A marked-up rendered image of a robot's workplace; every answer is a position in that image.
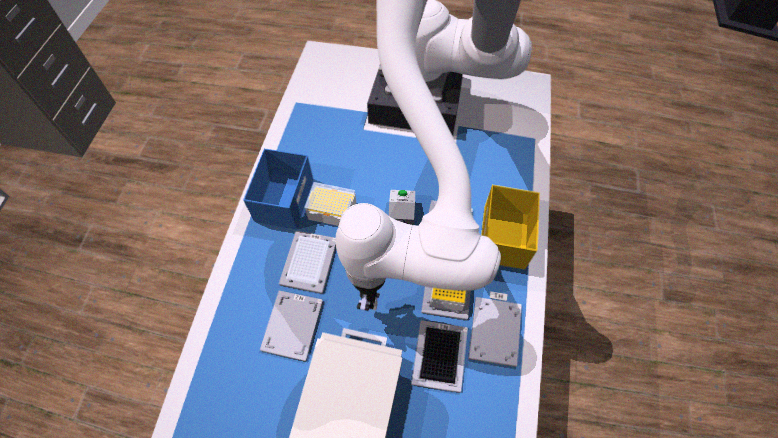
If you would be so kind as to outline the blue open-top bin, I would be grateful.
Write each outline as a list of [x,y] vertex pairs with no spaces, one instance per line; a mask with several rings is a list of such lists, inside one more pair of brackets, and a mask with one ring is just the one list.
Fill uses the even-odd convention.
[[264,149],[243,201],[254,222],[297,229],[312,182],[308,155]]

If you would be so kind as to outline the yellow open-top bin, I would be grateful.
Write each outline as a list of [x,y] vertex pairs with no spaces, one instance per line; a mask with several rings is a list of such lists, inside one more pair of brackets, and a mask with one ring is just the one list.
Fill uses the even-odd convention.
[[497,245],[500,265],[526,269],[537,252],[539,199],[538,192],[492,185],[481,235]]

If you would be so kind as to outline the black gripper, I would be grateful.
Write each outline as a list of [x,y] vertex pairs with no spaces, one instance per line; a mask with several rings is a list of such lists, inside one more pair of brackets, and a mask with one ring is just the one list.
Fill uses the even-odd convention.
[[377,290],[379,290],[384,285],[384,283],[385,281],[380,286],[372,289],[365,289],[354,286],[357,290],[360,291],[360,297],[362,298],[362,300],[359,300],[357,309],[365,311],[368,311],[369,309],[376,310],[378,305],[377,298],[380,296],[380,293],[377,293]]

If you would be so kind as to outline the blue bench mat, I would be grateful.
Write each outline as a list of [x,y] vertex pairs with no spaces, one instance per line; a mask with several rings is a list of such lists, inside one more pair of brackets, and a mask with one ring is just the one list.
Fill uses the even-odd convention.
[[[363,130],[367,115],[296,102],[277,150],[308,155],[313,182],[355,190],[356,204],[388,216],[390,190],[415,191],[419,226],[438,200],[436,173],[416,137]],[[492,184],[533,191],[535,138],[458,126],[456,144],[481,235]],[[425,287],[389,278],[376,310],[357,309],[336,247],[323,294],[278,284],[296,231],[336,238],[337,229],[308,220],[305,208],[297,229],[250,217],[172,438],[289,438],[317,339],[343,328],[402,350],[386,438],[515,438],[529,264],[499,265],[471,290],[467,320],[421,313]],[[323,299],[306,362],[260,351],[278,291]],[[476,297],[522,305],[516,367],[468,359]],[[468,327],[460,393],[411,385],[421,320]]]

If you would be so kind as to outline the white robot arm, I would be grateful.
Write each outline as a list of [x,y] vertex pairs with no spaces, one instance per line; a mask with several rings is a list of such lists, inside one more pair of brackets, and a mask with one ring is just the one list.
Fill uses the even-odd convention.
[[501,254],[479,233],[467,167],[436,103],[450,68],[489,79],[527,69],[532,43],[513,24],[520,2],[474,0],[473,16],[465,20],[436,0],[377,0],[378,72],[436,173],[439,195],[419,226],[368,203],[342,214],[336,249],[355,286],[372,289],[391,278],[470,291],[494,280]]

